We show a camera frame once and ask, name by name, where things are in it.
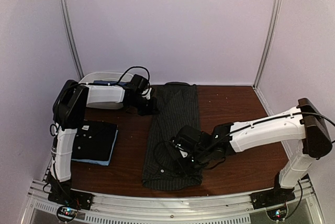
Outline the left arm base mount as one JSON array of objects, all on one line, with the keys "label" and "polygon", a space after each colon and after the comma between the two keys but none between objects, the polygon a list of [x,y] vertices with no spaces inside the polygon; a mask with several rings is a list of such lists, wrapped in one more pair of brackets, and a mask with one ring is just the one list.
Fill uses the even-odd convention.
[{"label": "left arm base mount", "polygon": [[93,194],[76,191],[68,182],[51,184],[48,200],[59,204],[56,209],[56,217],[63,223],[73,221],[80,210],[90,210],[93,202]]}]

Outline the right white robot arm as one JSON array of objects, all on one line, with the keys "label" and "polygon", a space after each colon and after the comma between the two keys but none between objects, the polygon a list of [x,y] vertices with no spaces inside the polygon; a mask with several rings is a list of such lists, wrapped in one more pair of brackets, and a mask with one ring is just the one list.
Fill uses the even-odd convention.
[{"label": "right white robot arm", "polygon": [[172,138],[172,146],[179,155],[173,170],[178,175],[193,175],[212,160],[261,145],[297,140],[295,153],[279,172],[275,180],[277,185],[268,194],[272,203],[279,204],[288,196],[288,190],[307,174],[313,161],[332,150],[328,121],[309,99],[301,98],[297,106],[283,113],[217,125],[211,134],[184,126]]}]

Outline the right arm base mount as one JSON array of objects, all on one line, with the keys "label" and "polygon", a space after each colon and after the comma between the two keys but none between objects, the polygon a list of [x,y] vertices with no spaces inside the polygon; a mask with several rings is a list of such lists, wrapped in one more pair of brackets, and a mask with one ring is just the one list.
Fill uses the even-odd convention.
[{"label": "right arm base mount", "polygon": [[272,221],[283,221],[288,216],[287,202],[295,199],[294,188],[282,188],[276,183],[272,189],[250,195],[253,209],[266,208]]}]

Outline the dark pinstriped long sleeve shirt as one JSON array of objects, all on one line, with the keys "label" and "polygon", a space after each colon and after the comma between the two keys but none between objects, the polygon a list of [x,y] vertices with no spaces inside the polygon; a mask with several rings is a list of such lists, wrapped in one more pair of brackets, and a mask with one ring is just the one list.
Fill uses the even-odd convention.
[{"label": "dark pinstriped long sleeve shirt", "polygon": [[200,129],[197,86],[166,83],[155,88],[159,114],[153,116],[147,139],[142,185],[157,191],[177,191],[200,185],[202,180],[175,175],[175,160],[181,157],[172,140],[184,126]]}]

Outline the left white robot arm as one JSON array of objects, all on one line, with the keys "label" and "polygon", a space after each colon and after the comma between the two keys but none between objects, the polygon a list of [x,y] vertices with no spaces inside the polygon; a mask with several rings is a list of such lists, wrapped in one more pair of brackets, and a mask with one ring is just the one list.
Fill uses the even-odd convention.
[{"label": "left white robot arm", "polygon": [[134,74],[128,81],[123,78],[124,75],[121,75],[117,81],[84,83],[67,80],[63,85],[52,107],[55,141],[51,149],[54,166],[51,176],[57,182],[68,182],[71,179],[74,138],[84,121],[87,107],[118,109],[130,106],[136,108],[141,116],[159,112],[157,99],[152,96],[149,77]]}]

